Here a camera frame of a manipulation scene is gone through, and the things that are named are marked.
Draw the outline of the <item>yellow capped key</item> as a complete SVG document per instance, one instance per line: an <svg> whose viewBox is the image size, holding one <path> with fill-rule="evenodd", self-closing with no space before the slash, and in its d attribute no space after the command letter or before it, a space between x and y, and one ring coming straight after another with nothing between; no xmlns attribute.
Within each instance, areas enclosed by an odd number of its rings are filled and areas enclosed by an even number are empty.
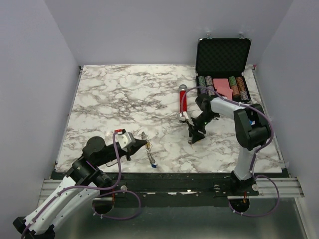
<svg viewBox="0 0 319 239"><path fill-rule="evenodd" d="M192 148L192 149L194 149L194 146L193 146L192 140L189 140L189 141L188 141L188 144L191 146L191 148Z"/></svg>

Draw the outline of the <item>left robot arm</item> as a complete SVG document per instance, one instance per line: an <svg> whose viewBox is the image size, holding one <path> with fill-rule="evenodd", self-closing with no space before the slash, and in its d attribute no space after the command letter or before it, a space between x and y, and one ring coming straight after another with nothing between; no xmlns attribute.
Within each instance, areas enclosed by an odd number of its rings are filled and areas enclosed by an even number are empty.
<svg viewBox="0 0 319 239"><path fill-rule="evenodd" d="M103 138L90 138L82 149L82 155L73 162L61 183L48 198L32 213L17 217L14 227L23 239L52 239L58 224L82 204L95 197L114 193L122 177L118 165L117 180L112 180L99 166L110 161L130 159L147 141L136 139L130 132L117 130L113 133L113 143L106 145Z"/></svg>

